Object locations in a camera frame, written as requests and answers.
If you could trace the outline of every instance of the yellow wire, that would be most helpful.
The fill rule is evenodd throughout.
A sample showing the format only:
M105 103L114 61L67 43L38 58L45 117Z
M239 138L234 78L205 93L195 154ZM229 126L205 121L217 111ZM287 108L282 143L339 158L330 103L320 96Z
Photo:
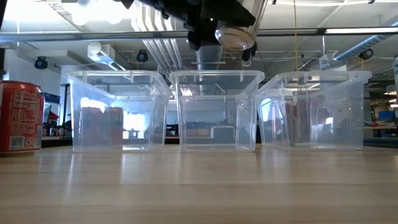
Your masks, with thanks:
M356 63L360 63L361 65L362 65L362 70L364 70L364 64L366 64L366 63L368 63L370 60L372 60L373 58L369 58L369 59L367 59L367 60L363 60L362 58L361 58L361 61L359 62L359 61L357 61L357 60L355 60L354 58L351 58L351 60L353 60L354 62L356 62Z
M296 15L296 0L293 0L294 5L294 49L296 51L296 71L299 69L299 56L297 53L297 15Z

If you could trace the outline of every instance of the computer monitor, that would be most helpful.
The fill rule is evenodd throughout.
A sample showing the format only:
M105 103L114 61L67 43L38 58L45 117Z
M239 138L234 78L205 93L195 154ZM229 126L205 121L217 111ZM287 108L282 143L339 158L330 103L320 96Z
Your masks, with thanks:
M43 123L49 123L49 116L51 112L52 105L44 105L44 112L43 112Z

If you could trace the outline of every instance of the soda can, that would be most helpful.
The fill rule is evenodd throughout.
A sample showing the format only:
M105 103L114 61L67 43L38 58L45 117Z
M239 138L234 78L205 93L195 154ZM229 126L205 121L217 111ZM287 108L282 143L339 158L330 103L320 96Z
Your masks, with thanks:
M39 151L42 147L44 96L40 86L3 81L0 154Z

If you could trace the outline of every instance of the clear plastic bin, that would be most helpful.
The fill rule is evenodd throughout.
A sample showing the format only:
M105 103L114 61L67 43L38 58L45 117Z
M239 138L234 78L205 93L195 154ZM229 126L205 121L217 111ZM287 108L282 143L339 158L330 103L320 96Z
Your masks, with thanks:
M164 144L172 93L160 74L137 70L67 74L74 151L145 150Z
M191 150L247 150L256 146L258 71L178 71L180 145Z
M264 146L361 149L363 91L370 72L289 72L259 90Z

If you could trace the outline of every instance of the security camera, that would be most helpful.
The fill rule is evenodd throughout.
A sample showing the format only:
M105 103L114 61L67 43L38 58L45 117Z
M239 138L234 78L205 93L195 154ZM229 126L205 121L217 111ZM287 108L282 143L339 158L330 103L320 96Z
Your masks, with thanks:
M35 62L35 68L39 70L44 70L49 67L48 61L46 61L45 57L37 57Z
M367 49L364 52L360 53L359 57L361 59L367 60L367 59L370 59L371 57L373 57L373 55L374 55L373 50L372 49Z
M144 63L148 61L148 54L146 50L140 50L137 54L137 61L139 63Z

